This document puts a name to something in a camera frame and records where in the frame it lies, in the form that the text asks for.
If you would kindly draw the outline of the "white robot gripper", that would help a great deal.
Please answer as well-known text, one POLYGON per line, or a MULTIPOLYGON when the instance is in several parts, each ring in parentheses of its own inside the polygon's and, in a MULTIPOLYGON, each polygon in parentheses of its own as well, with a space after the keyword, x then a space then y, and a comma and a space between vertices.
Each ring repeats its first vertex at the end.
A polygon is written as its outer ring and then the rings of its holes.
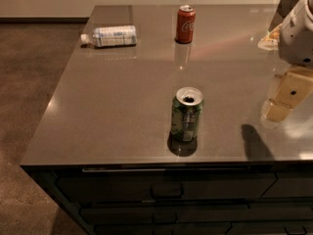
POLYGON ((261 123, 269 128, 283 122, 313 92, 313 0, 299 0, 283 20, 279 56, 296 66, 272 79, 261 108, 261 123))

